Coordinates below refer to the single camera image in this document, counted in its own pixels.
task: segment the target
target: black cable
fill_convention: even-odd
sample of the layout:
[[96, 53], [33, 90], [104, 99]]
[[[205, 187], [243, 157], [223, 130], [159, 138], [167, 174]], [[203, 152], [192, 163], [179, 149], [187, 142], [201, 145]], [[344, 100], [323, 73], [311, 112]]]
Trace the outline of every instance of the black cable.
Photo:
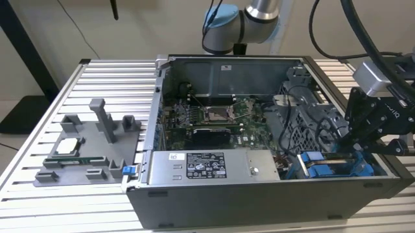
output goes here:
[[[296, 87], [305, 88], [308, 91], [309, 91], [309, 88], [308, 88], [307, 86], [303, 86], [303, 85], [295, 85], [295, 86], [292, 86], [292, 87], [288, 89], [287, 95], [292, 96], [292, 97], [300, 102], [299, 98], [297, 98], [296, 96], [293, 96], [292, 94], [289, 94], [289, 91], [291, 91], [293, 88], [296, 88]], [[309, 117], [309, 119], [317, 124], [319, 121], [313, 118], [313, 116], [312, 116], [312, 114], [308, 112], [308, 109], [307, 109], [307, 108], [304, 108], [304, 111], [305, 111], [305, 114], [307, 114], [307, 116]], [[331, 128], [335, 128], [335, 125], [332, 124], [331, 120], [329, 120], [327, 117], [324, 117], [324, 118], [325, 118], [327, 122], [329, 123], [329, 127], [331, 127]], [[331, 134], [331, 137], [332, 137], [333, 139], [335, 139], [336, 137], [340, 136], [340, 135], [337, 134], [337, 132], [335, 132], [337, 135], [336, 135], [336, 137], [333, 137], [333, 135], [332, 135], [333, 132], [329, 131], [329, 130], [327, 130], [327, 129], [321, 129], [321, 131], [327, 131], [327, 132]]]
[[17, 149], [17, 148], [15, 148], [15, 147], [11, 147], [11, 146], [8, 146], [7, 144], [3, 144], [3, 143], [0, 143], [0, 146], [4, 146], [4, 147], [7, 147], [7, 148], [9, 148], [9, 149], [12, 149], [12, 150], [16, 150], [16, 151], [19, 151], [19, 149]]
[[283, 135], [287, 131], [287, 128], [288, 128], [288, 123], [289, 123], [289, 118], [291, 118], [291, 101], [289, 101], [289, 98], [288, 98], [288, 95], [287, 95], [287, 102], [288, 102], [288, 105], [287, 105], [287, 116], [285, 116], [285, 121], [284, 121], [284, 127], [283, 127], [283, 130], [280, 131], [280, 134], [279, 134], [279, 137], [277, 137], [277, 145], [279, 147], [281, 148], [281, 150], [284, 151], [284, 153], [287, 155], [292, 155], [295, 156], [295, 154], [288, 150], [288, 148], [285, 148], [283, 146]]
[[73, 25], [76, 26], [76, 28], [77, 28], [77, 30], [79, 30], [79, 33], [80, 33], [80, 35], [83, 36], [84, 42], [87, 43], [89, 49], [93, 51], [96, 57], [97, 57], [99, 59], [101, 59], [101, 58], [99, 57], [99, 55], [97, 55], [95, 49], [93, 49], [92, 46], [89, 45], [89, 43], [88, 43], [88, 41], [87, 41], [87, 39], [85, 39], [85, 36], [84, 36], [84, 34], [83, 34], [83, 31], [80, 30], [77, 24], [75, 23], [73, 18], [71, 17], [69, 13], [67, 12], [67, 9], [65, 9], [63, 3], [60, 2], [60, 0], [56, 0], [56, 1], [57, 1], [59, 5], [61, 6], [61, 8], [63, 8], [63, 10], [64, 10], [64, 12], [65, 12], [65, 14], [67, 14], [67, 16], [69, 17], [69, 19], [71, 19]]
[[[219, 7], [220, 7], [220, 5], [221, 5], [221, 2], [223, 2], [223, 0], [219, 1], [219, 4], [217, 4], [217, 7], [215, 8], [215, 11], [212, 12], [212, 14], [211, 14], [211, 16], [209, 16], [209, 18], [208, 18], [205, 24], [203, 24], [201, 46], [203, 46], [203, 41], [205, 40], [205, 35], [207, 35], [208, 31], [209, 31], [209, 25], [212, 24], [213, 19], [215, 19], [215, 17], [216, 17], [216, 14], [217, 14]], [[209, 9], [208, 9], [207, 16], [208, 16], [208, 14], [209, 14], [212, 5], [213, 5], [213, 1], [212, 1], [212, 3], [211, 3], [211, 7], [209, 7]]]
[[393, 68], [391, 65], [385, 62], [384, 58], [381, 57], [381, 54], [371, 40], [371, 37], [368, 35], [368, 32], [364, 29], [364, 26], [361, 24], [361, 21], [359, 19], [355, 6], [352, 4], [351, 0], [340, 0], [343, 11], [349, 23], [349, 26], [356, 34], [356, 37], [360, 41], [360, 44], [365, 50], [365, 52], [369, 55], [369, 58], [384, 74], [384, 76], [391, 81], [393, 88], [396, 88], [396, 91], [405, 96], [405, 98], [409, 99], [411, 102], [415, 101], [415, 89], [407, 84], [403, 78], [399, 77], [396, 74]]
[[321, 132], [321, 124], [323, 124], [324, 121], [325, 121], [324, 118], [321, 118], [321, 119], [319, 120], [317, 127], [316, 127], [316, 131], [315, 131], [315, 134], [313, 134], [313, 138], [315, 138], [316, 143], [317, 143], [317, 145], [319, 145], [319, 147], [320, 147], [320, 150], [323, 150], [323, 146], [321, 146], [321, 144], [320, 144], [319, 138], [320, 138], [320, 132]]
[[[319, 51], [319, 53], [329, 58], [329, 59], [336, 59], [336, 60], [345, 60], [345, 59], [353, 59], [353, 58], [361, 58], [361, 57], [368, 57], [368, 54], [367, 53], [361, 53], [361, 54], [356, 54], [356, 55], [348, 55], [348, 56], [333, 56], [333, 55], [329, 55], [327, 54], [320, 46], [317, 45], [317, 42], [316, 42], [316, 39], [313, 37], [313, 30], [312, 30], [312, 23], [313, 23], [313, 15], [315, 15], [315, 12], [316, 12], [316, 8], [317, 8], [317, 5], [319, 5], [319, 2], [320, 0], [316, 0], [313, 2], [313, 5], [312, 5], [312, 8], [311, 8], [311, 13], [309, 13], [309, 19], [308, 19], [308, 33], [309, 33], [309, 39], [311, 39], [311, 43], [315, 47], [315, 49]], [[401, 56], [401, 53], [400, 52], [381, 52], [380, 53], [381, 55], [388, 55], [388, 56]]]
[[207, 25], [207, 20], [208, 20], [208, 14], [209, 14], [209, 11], [212, 10], [213, 3], [215, 3], [215, 0], [212, 0], [209, 3], [205, 20], [204, 20], [203, 26], [201, 26], [201, 35], [204, 35], [204, 33], [205, 33], [205, 25]]

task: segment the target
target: blue tab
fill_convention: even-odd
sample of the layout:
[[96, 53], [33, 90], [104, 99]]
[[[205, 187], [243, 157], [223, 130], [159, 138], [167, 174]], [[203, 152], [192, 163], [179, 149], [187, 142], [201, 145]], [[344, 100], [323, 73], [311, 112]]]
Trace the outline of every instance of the blue tab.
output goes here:
[[324, 157], [323, 157], [321, 152], [317, 152], [317, 151], [308, 151], [308, 152], [307, 152], [307, 155], [308, 155], [308, 158], [309, 158], [311, 161], [315, 161], [315, 160], [324, 160]]
[[307, 152], [300, 154], [300, 159], [303, 160], [304, 163], [307, 163], [309, 161], [308, 156], [307, 156]]
[[135, 166], [125, 166], [123, 168], [123, 175], [132, 176], [136, 174], [136, 167]]
[[329, 176], [332, 175], [332, 170], [329, 169], [328, 165], [313, 165], [308, 168], [309, 177], [320, 177], [320, 176]]

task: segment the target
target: gray plastic pillar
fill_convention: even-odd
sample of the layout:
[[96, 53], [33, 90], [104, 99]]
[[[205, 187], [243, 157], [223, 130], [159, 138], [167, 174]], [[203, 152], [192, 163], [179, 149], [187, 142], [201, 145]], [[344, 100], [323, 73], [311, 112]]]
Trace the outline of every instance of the gray plastic pillar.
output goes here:
[[92, 99], [89, 103], [89, 109], [95, 112], [100, 128], [104, 132], [108, 143], [116, 141], [112, 122], [108, 119], [105, 110], [104, 110], [105, 101], [104, 99]]
[[109, 165], [109, 160], [104, 156], [101, 159], [95, 159], [89, 161], [92, 166], [108, 166]]
[[55, 182], [57, 180], [59, 176], [56, 175], [55, 171], [52, 172], [37, 172], [35, 179], [39, 182]]
[[103, 169], [87, 169], [85, 176], [88, 180], [107, 179], [107, 175]]
[[121, 121], [124, 132], [139, 131], [140, 124], [136, 123], [135, 116], [124, 116]]
[[60, 122], [60, 126], [65, 133], [77, 133], [76, 125], [81, 124], [77, 114], [65, 115]]

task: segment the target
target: blue latch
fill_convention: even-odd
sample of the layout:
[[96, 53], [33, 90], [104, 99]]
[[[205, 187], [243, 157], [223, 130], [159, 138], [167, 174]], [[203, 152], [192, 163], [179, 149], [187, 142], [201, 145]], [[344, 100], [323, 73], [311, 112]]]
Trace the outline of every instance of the blue latch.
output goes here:
[[123, 176], [133, 176], [136, 174], [136, 167], [135, 166], [125, 166], [123, 168]]
[[300, 159], [304, 166], [309, 165], [308, 168], [303, 168], [307, 169], [308, 172], [308, 174], [304, 173], [305, 178], [373, 176], [372, 166], [365, 162], [364, 156], [359, 151], [353, 153], [353, 163], [344, 162], [332, 167], [321, 152], [305, 151], [300, 154]]

